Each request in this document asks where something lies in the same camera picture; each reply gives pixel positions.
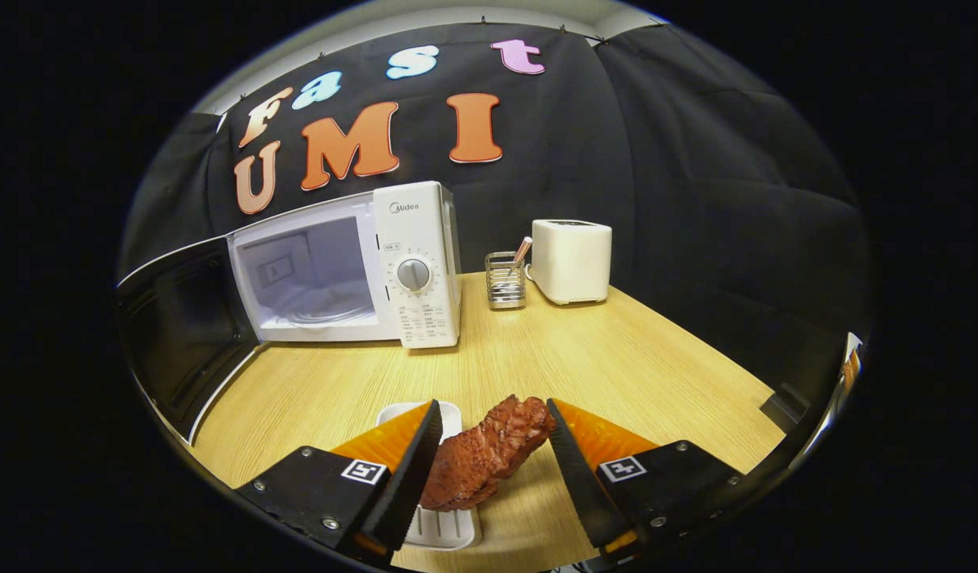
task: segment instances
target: microwave control panel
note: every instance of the microwave control panel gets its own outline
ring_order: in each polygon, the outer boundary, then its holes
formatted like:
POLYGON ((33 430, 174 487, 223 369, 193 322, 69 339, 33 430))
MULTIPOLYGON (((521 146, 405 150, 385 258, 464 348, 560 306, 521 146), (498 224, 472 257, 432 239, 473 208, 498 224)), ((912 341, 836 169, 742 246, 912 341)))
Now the microwave control panel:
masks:
POLYGON ((429 181, 373 193, 386 293, 404 348, 457 344, 460 309, 450 289, 440 189, 429 181))

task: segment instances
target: wooden table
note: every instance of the wooden table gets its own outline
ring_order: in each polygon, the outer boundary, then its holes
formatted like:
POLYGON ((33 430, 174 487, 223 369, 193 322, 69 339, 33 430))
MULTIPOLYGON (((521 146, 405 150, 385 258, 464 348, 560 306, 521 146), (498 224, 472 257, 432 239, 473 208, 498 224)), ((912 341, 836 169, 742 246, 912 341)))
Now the wooden table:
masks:
MULTIPOLYGON (((464 428, 506 398, 557 398, 660 445, 689 439, 748 472, 783 438, 758 408, 771 388, 616 289, 558 306, 528 284, 522 310, 489 309, 484 273, 463 275, 457 347, 399 342, 268 345, 232 381, 191 452, 241 486, 295 447, 329 450, 375 424, 388 403, 455 403, 464 428)), ((458 552, 402 548, 394 565, 428 572, 544 571, 598 554, 588 544, 549 442, 478 506, 482 540, 458 552)))

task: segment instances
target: microwave door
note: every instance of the microwave door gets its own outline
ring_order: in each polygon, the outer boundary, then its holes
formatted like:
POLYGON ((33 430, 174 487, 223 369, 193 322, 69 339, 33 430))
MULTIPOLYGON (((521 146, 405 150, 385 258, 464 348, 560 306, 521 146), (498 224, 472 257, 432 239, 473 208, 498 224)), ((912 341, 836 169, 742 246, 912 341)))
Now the microwave door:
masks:
POLYGON ((222 389, 255 354, 221 236, 173 251, 118 284, 120 340, 137 384, 184 442, 222 389))

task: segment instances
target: letter m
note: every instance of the letter m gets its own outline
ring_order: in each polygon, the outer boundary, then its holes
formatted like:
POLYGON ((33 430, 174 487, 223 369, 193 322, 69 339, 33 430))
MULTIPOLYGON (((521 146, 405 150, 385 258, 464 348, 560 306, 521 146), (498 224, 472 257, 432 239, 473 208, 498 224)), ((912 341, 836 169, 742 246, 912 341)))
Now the letter m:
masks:
POLYGON ((347 177, 354 155, 359 155, 354 174, 367 177, 387 173, 400 166, 390 146, 390 116, 397 111, 394 102, 376 103, 361 110, 347 135, 332 117, 308 124, 301 131, 308 142, 306 175, 303 191, 329 184, 324 163, 338 179, 347 177))

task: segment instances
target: letter s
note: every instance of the letter s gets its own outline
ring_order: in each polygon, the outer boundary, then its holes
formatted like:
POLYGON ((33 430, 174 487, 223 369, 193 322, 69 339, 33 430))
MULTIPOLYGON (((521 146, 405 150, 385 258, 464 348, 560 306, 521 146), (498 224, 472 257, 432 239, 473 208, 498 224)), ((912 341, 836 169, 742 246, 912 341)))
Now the letter s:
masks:
POLYGON ((435 68, 435 56, 437 55, 438 48, 435 46, 420 46, 398 51, 397 54, 390 56, 389 63, 394 68, 387 69, 386 76, 390 80, 421 76, 428 70, 435 68))

